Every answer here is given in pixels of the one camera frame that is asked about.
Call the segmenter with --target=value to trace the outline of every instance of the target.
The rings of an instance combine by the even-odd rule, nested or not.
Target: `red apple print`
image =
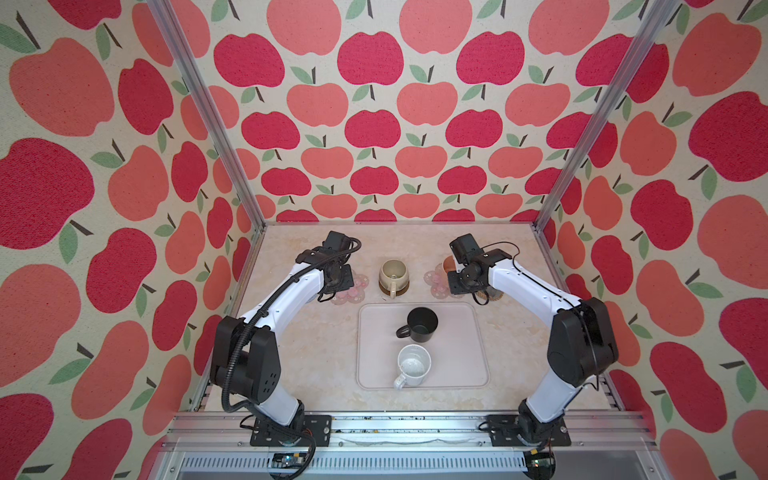
[[[544,0],[528,23],[528,39],[544,55],[573,55],[598,36],[610,10],[607,0]]]
[[[733,424],[733,446],[744,463],[754,470],[759,480],[768,475],[768,449],[765,429],[768,428],[768,411],[752,410],[739,417]]]
[[[720,93],[746,74],[757,59],[762,38],[752,25],[733,24],[713,13],[696,24],[675,57],[672,80],[694,97]],[[718,61],[706,61],[705,57]]]
[[[157,251],[147,234],[134,228],[113,232],[88,267],[88,299],[100,312],[121,311],[131,304],[156,262]]]
[[[210,47],[210,30],[205,14],[192,0],[170,0],[174,13],[181,24],[184,37],[195,58],[202,58]]]
[[[276,87],[286,76],[280,54],[269,40],[255,33],[222,38],[214,48],[214,64],[221,77],[236,87]]]
[[[231,277],[230,263],[226,257],[219,255],[214,261],[214,268],[210,271],[203,288],[203,303],[207,309],[215,310],[224,303],[232,282]]]
[[[696,352],[675,342],[658,343],[650,351],[650,367],[688,425],[706,433],[725,426],[723,390],[707,374]]]
[[[0,161],[0,245],[27,250],[58,235],[94,196],[88,167],[75,154],[41,138],[22,138]]]
[[[563,211],[568,215],[573,215],[581,205],[581,182],[579,179],[574,178],[565,189],[563,197],[560,199],[560,203],[563,206]]]
[[[194,201],[200,186],[208,179],[208,163],[200,148],[190,141],[181,145],[170,166],[170,181],[176,195],[185,202]]]
[[[192,368],[186,356],[176,355],[168,361],[160,383],[144,409],[141,424],[145,434],[157,435],[165,430],[182,406],[184,393],[190,388],[191,380]]]
[[[168,198],[168,173],[163,159],[146,145],[139,145],[131,159],[109,179],[109,201],[120,215],[138,222],[153,217]]]
[[[310,179],[298,168],[270,168],[261,176],[261,186],[272,195],[307,195],[312,190]]]
[[[355,222],[395,222],[397,217],[389,210],[363,210],[355,215]]]
[[[656,180],[638,190],[630,212],[650,242],[662,250],[678,248],[694,229],[690,201],[678,195],[669,180]]]
[[[151,135],[174,113],[174,99],[163,75],[143,58],[120,72],[118,100],[125,119],[137,132]]]
[[[266,8],[272,36],[296,55],[328,55],[341,35],[341,14],[333,0],[276,0]]]
[[[525,210],[515,215],[510,222],[530,223],[536,220],[536,217],[538,217],[538,210]]]
[[[575,147],[590,118],[591,115],[589,114],[577,112],[556,121],[547,132],[547,145],[552,148]],[[598,139],[594,141],[589,150],[592,164],[597,168],[608,165],[616,153],[618,144],[619,137],[616,125],[611,122],[606,123],[603,131],[598,135]]]
[[[389,167],[363,167],[349,178],[349,186],[360,195],[394,194],[400,182]]]
[[[576,81],[585,87],[610,84],[630,43],[632,38],[618,34],[592,45],[578,62]],[[627,87],[632,101],[650,100],[664,83],[669,67],[667,46],[654,44]]]
[[[88,137],[114,114],[107,74],[96,57],[71,38],[59,38],[45,53],[13,62],[8,83],[24,112],[57,135]]]
[[[216,327],[221,322],[221,315],[211,315],[205,321],[203,332],[194,346],[194,371],[198,375],[205,373],[205,365],[208,364],[210,353],[214,350],[214,340],[216,339]]]
[[[755,377],[768,388],[768,300],[737,300],[720,314],[723,338],[750,364]]]
[[[400,123],[387,110],[360,111],[346,121],[346,140],[358,148],[394,147],[400,140]]]
[[[197,290],[186,280],[177,280],[165,290],[163,302],[154,311],[152,341],[167,352],[181,340],[187,322],[197,308]]]
[[[5,442],[2,454],[1,480],[14,480],[24,463],[43,443],[53,424],[53,407],[44,396],[17,393],[0,398],[0,435]]]
[[[432,218],[433,222],[474,222],[475,214],[471,210],[443,210]]]
[[[232,207],[222,197],[214,200],[214,207],[208,212],[206,231],[208,241],[213,248],[221,248],[232,228]]]
[[[445,129],[445,139],[454,147],[490,147],[502,137],[502,117],[495,110],[456,115]]]
[[[129,320],[113,326],[74,386],[74,415],[82,420],[107,415],[131,391],[148,355],[147,332],[141,324]]]
[[[659,450],[673,477],[679,480],[717,480],[707,454],[686,432],[667,430],[661,436]]]
[[[246,237],[240,237],[237,241],[237,248],[232,254],[232,276],[235,277],[236,282],[240,281],[240,274],[243,272],[248,252],[250,252],[250,242]]]
[[[80,316],[80,292],[70,276],[53,265],[26,265],[0,286],[0,388],[51,357],[56,342]],[[36,338],[34,345],[27,339]]]
[[[466,84],[506,85],[518,76],[525,63],[525,47],[513,31],[481,33],[458,54],[456,74]]]
[[[609,292],[621,295],[629,290],[634,278],[632,257],[621,247],[621,240],[613,235],[598,238],[592,246],[591,259]]]
[[[478,194],[488,183],[485,170],[473,167],[453,167],[446,170],[437,180],[437,188],[444,194]]]
[[[90,30],[105,18],[120,16],[120,0],[48,0],[61,17],[81,30]]]
[[[624,370],[611,370],[608,375],[611,376],[616,390],[624,403],[624,407],[630,412],[642,412],[650,436],[656,438],[656,422],[654,421],[654,411],[643,398],[643,393],[637,380]]]
[[[112,480],[133,438],[131,423],[115,419],[91,430],[72,454],[69,470],[61,480]]]
[[[560,172],[559,168],[554,167],[539,170],[525,181],[525,191],[531,195],[548,194],[552,190],[554,183],[558,181]]]
[[[170,67],[174,64],[174,56],[170,54],[163,34],[157,26],[152,11],[146,3],[137,3],[131,11],[136,36],[147,51],[147,54],[160,65]]]
[[[315,214],[309,210],[284,210],[277,214],[278,222],[319,222]]]
[[[339,73],[354,85],[391,85],[400,78],[402,50],[385,31],[374,35],[355,33],[339,47]]]
[[[408,0],[400,10],[402,40],[418,53],[451,53],[464,41],[472,23],[468,0]]]
[[[720,272],[743,285],[768,289],[768,215],[747,195],[714,204],[699,223],[701,253],[717,262]]]
[[[768,107],[752,91],[718,101],[696,120],[688,137],[690,151],[709,161],[732,182],[746,182],[768,172]]]
[[[269,114],[253,113],[240,125],[243,138],[259,150],[282,148],[292,150],[299,146],[301,137],[296,124],[279,111]]]
[[[584,282],[584,277],[578,273],[572,273],[565,278],[565,284],[568,286],[568,291],[575,296],[580,297],[582,300],[589,300],[592,298],[592,294],[587,290],[587,284]]]

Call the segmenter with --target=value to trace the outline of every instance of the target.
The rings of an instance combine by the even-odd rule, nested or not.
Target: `black mounting plate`
[[[305,415],[302,430],[309,429],[315,438],[315,443],[319,447],[327,447],[331,438],[331,415]],[[284,445],[280,442],[281,435],[271,432],[266,423],[257,422],[253,426],[253,433],[250,436],[250,446],[252,447],[308,447],[310,441],[304,438],[294,445]]]
[[[488,415],[485,417],[489,422],[495,424],[509,424],[511,428],[515,426],[515,420],[517,415]],[[516,434],[504,435],[503,433],[489,433],[491,436],[491,444],[494,447],[528,447],[536,445],[526,445],[518,438]],[[565,428],[565,421],[560,417],[552,429],[552,446],[553,447],[570,447],[571,436],[568,434],[568,429]]]

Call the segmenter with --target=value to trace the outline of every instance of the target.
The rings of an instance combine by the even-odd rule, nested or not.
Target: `mug handle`
[[[402,387],[406,384],[406,375],[405,373],[401,373],[399,377],[395,379],[395,382],[392,384],[392,386],[395,387],[395,390],[402,390]]]
[[[395,332],[395,335],[397,335],[397,338],[399,339],[404,339],[407,336],[411,336],[411,327],[407,325],[403,325],[397,329],[397,332]]]

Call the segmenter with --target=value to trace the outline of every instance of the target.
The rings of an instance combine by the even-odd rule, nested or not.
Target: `apple wallpaper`
[[[647,8],[193,2],[210,23],[198,68],[268,223],[532,220]],[[652,97],[668,68],[661,46],[627,105]],[[205,137],[189,106],[189,132]],[[595,164],[616,148],[608,125]]]
[[[766,13],[681,2],[648,56],[668,70],[638,71],[545,230],[571,292],[606,303],[609,375],[676,480],[768,478]]]
[[[250,219],[146,3],[0,2],[0,68],[0,479],[146,478]]]

